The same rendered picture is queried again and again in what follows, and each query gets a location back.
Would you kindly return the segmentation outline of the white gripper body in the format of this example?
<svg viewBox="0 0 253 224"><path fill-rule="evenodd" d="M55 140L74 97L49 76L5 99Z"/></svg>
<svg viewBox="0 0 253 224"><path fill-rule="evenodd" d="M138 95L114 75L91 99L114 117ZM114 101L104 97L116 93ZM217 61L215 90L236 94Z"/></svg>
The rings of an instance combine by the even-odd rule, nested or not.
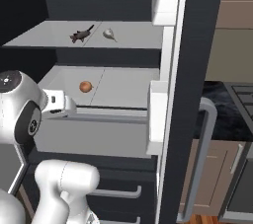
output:
<svg viewBox="0 0 253 224"><path fill-rule="evenodd" d="M69 96L65 96L64 110L66 116L71 116L77 112L76 104Z"/></svg>

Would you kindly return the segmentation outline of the brown onion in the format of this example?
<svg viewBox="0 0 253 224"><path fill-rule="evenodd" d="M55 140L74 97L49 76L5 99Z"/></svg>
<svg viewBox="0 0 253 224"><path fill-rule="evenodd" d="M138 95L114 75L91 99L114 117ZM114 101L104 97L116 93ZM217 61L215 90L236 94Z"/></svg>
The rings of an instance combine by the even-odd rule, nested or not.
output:
<svg viewBox="0 0 253 224"><path fill-rule="evenodd" d="M93 89L93 85L89 81L83 81L79 84L79 90L82 93L89 93Z"/></svg>

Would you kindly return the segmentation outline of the grey fridge shelf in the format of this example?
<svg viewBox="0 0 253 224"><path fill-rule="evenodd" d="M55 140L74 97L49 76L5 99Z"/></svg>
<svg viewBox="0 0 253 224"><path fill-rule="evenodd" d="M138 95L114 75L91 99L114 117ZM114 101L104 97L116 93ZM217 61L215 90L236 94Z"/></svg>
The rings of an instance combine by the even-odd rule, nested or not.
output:
<svg viewBox="0 0 253 224"><path fill-rule="evenodd" d="M150 81L158 79L157 68L53 66L39 86L64 91L78 106L144 109ZM89 93L79 90L83 81L92 83Z"/></svg>
<svg viewBox="0 0 253 224"><path fill-rule="evenodd" d="M91 26L91 34L72 42L70 36ZM112 29L115 40L103 36ZM150 22L44 21L5 43L5 46L157 48L162 45L162 27Z"/></svg>

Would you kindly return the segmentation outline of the white garlic bulb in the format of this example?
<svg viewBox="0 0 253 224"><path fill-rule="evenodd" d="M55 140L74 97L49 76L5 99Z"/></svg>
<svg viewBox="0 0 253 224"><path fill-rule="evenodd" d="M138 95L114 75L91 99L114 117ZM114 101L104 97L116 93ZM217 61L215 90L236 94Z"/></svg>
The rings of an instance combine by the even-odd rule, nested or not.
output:
<svg viewBox="0 0 253 224"><path fill-rule="evenodd" d="M103 36L112 40L115 40L115 35L112 29L106 29L103 31Z"/></svg>

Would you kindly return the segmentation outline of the dark fridge door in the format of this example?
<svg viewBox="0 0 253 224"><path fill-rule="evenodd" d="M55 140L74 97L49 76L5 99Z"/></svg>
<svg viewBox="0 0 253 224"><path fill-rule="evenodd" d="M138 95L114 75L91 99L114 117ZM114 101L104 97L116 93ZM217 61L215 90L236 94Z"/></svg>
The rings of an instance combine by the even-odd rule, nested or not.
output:
<svg viewBox="0 0 253 224"><path fill-rule="evenodd" d="M26 169L27 162L19 146L0 144L0 188L15 195Z"/></svg>
<svg viewBox="0 0 253 224"><path fill-rule="evenodd" d="M176 224L220 0L179 0L154 224Z"/></svg>

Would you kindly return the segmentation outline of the dark grey fish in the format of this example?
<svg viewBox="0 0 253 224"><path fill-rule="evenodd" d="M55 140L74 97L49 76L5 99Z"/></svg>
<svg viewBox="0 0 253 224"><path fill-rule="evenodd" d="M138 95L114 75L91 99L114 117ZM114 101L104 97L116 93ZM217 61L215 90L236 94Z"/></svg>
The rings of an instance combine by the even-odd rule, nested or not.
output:
<svg viewBox="0 0 253 224"><path fill-rule="evenodd" d="M84 41L84 39L91 34L91 30L93 28L94 28L94 26L91 26L89 29L87 29L85 31L82 31L82 32L77 31L75 34L70 36L72 42L75 43L78 39L80 39L81 41Z"/></svg>

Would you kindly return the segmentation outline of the tall white door bin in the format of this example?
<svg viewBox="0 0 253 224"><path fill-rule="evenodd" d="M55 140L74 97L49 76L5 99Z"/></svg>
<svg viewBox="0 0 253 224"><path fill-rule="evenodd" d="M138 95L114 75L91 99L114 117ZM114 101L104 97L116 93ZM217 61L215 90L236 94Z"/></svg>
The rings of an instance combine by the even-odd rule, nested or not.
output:
<svg viewBox="0 0 253 224"><path fill-rule="evenodd" d="M152 80L147 96L147 155L161 155L167 113L167 81Z"/></svg>

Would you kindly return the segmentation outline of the small white door bin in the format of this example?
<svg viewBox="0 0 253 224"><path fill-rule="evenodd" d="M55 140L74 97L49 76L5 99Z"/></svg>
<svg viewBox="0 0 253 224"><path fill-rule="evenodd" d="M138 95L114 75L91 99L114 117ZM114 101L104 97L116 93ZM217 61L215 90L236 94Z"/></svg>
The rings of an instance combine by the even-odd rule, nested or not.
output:
<svg viewBox="0 0 253 224"><path fill-rule="evenodd" d="M152 0L151 20L154 26L176 24L178 0Z"/></svg>

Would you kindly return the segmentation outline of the tan base cupboard door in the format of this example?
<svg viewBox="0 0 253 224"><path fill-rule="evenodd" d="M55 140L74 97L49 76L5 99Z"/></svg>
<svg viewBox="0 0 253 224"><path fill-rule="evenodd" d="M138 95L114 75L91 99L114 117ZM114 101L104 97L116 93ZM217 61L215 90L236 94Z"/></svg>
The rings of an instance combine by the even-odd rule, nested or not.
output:
<svg viewBox="0 0 253 224"><path fill-rule="evenodd" d="M244 142L212 140L202 172L193 213L217 216L233 174L230 167L237 152L238 144Z"/></svg>

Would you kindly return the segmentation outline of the black hob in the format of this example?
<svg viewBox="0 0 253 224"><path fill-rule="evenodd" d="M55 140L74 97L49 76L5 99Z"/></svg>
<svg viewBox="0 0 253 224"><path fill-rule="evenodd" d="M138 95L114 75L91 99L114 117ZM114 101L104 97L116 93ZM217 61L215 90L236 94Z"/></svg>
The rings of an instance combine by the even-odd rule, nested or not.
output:
<svg viewBox="0 0 253 224"><path fill-rule="evenodd" d="M226 82L224 86L253 132L253 84Z"/></svg>

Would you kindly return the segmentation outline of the dark oven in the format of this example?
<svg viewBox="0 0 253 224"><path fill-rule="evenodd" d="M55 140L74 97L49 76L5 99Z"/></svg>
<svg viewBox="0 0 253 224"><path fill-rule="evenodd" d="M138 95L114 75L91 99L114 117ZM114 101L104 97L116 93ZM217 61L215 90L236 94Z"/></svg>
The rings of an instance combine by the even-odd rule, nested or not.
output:
<svg viewBox="0 0 253 224"><path fill-rule="evenodd" d="M218 220L253 224L253 142L247 143L241 154Z"/></svg>

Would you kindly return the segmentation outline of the tan wall cupboards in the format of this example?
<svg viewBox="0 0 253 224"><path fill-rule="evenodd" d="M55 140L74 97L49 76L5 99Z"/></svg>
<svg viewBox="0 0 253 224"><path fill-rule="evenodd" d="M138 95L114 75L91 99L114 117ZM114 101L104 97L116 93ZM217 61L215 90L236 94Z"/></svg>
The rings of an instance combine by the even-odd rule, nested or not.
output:
<svg viewBox="0 0 253 224"><path fill-rule="evenodd" d="M253 29L253 0L220 0L218 29Z"/></svg>

